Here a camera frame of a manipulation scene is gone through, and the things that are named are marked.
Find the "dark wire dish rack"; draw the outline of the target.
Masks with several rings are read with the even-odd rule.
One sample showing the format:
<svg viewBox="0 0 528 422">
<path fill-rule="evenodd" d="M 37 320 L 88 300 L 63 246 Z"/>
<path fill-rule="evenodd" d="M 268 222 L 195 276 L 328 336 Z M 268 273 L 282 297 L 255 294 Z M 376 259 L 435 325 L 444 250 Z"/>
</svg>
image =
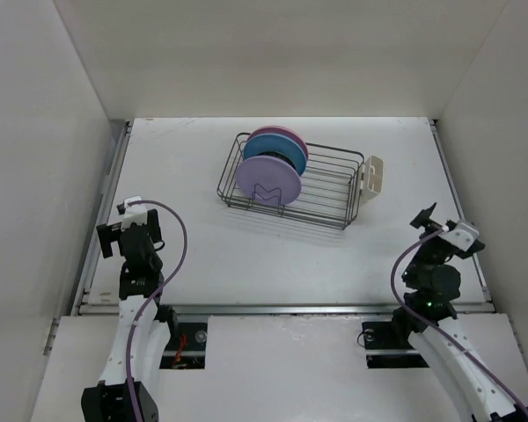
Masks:
<svg viewBox="0 0 528 422">
<path fill-rule="evenodd" d="M 237 134 L 217 184 L 228 207 L 343 230 L 357 217 L 362 196 L 362 153 L 309 143 L 299 161 L 280 151 L 245 157 L 249 134 Z"/>
</svg>

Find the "lilac plastic plate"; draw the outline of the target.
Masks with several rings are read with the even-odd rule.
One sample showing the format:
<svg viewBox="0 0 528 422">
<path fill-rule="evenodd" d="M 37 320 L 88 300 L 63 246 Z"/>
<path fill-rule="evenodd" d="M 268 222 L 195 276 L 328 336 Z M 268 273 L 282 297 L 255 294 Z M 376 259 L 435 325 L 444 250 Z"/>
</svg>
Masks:
<svg viewBox="0 0 528 422">
<path fill-rule="evenodd" d="M 288 205 L 302 191 L 300 176 L 285 162 L 269 156 L 253 156 L 235 171 L 239 190 L 249 199 L 272 207 Z"/>
</svg>

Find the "blue plastic plate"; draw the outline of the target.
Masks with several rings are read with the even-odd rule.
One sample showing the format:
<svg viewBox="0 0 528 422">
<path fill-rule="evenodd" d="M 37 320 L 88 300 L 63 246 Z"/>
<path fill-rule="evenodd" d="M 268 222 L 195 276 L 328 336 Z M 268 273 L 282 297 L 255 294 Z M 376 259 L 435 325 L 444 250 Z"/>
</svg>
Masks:
<svg viewBox="0 0 528 422">
<path fill-rule="evenodd" d="M 256 135 L 246 141 L 243 158 L 246 160 L 265 152 L 274 152 L 287 157 L 294 164 L 299 176 L 306 170 L 307 156 L 304 150 L 285 135 L 273 133 Z"/>
</svg>

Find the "pink plastic plate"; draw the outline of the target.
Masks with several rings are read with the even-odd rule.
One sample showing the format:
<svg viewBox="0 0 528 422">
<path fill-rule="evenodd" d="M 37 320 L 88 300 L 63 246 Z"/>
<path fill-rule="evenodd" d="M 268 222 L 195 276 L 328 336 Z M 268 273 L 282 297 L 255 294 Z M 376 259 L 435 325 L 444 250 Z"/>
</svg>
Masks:
<svg viewBox="0 0 528 422">
<path fill-rule="evenodd" d="M 281 126 L 264 126 L 259 127 L 256 130 L 254 130 L 251 134 L 249 134 L 247 140 L 250 141 L 257 135 L 264 135 L 264 134 L 277 134 L 277 135 L 284 135 L 290 138 L 292 141 L 294 141 L 304 152 L 305 157 L 309 157 L 309 150 L 307 148 L 307 144 L 304 142 L 303 138 L 297 134 L 295 131 L 287 128 L 287 127 L 281 127 Z"/>
</svg>

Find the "yellow patterned small plate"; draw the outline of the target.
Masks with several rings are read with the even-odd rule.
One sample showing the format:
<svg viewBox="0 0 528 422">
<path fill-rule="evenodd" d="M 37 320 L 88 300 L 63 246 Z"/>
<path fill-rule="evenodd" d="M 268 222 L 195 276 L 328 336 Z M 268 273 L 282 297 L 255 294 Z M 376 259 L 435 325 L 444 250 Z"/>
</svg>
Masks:
<svg viewBox="0 0 528 422">
<path fill-rule="evenodd" d="M 267 151 L 267 152 L 262 152 L 258 154 L 258 156 L 269 156 L 269 157 L 277 158 L 285 162 L 286 164 L 288 164 L 291 168 L 294 169 L 295 172 L 297 172 L 297 167 L 295 166 L 295 164 L 287 156 L 281 153 L 274 152 L 274 151 Z"/>
</svg>

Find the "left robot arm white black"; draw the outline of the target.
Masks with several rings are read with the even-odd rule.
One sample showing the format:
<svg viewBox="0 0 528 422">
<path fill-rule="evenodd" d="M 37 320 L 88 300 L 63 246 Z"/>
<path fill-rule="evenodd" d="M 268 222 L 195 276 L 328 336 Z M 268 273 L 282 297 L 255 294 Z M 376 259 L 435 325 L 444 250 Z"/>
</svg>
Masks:
<svg viewBox="0 0 528 422">
<path fill-rule="evenodd" d="M 158 211 L 139 200 L 118 206 L 122 220 L 97 227 L 104 258 L 118 244 L 124 258 L 119 278 L 119 313 L 114 341 L 97 384 L 83 390 L 86 421 L 158 421 L 153 387 L 164 350 L 179 338 L 172 312 L 161 309 L 164 284 Z"/>
</svg>

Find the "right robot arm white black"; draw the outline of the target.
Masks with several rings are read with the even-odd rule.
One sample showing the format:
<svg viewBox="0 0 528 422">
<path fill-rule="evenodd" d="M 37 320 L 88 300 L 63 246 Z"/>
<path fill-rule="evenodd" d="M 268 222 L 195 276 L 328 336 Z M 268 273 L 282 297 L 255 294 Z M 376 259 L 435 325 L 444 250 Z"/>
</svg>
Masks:
<svg viewBox="0 0 528 422">
<path fill-rule="evenodd" d="M 422 233 L 398 261 L 411 260 L 405 270 L 393 266 L 390 287 L 401 279 L 407 293 L 394 297 L 390 335 L 400 346 L 412 346 L 444 388 L 462 421 L 528 421 L 528 405 L 483 362 L 467 337 L 452 303 L 460 296 L 461 274 L 453 258 L 467 259 L 480 251 L 479 230 L 466 220 L 440 224 L 433 207 L 410 222 Z"/>
</svg>

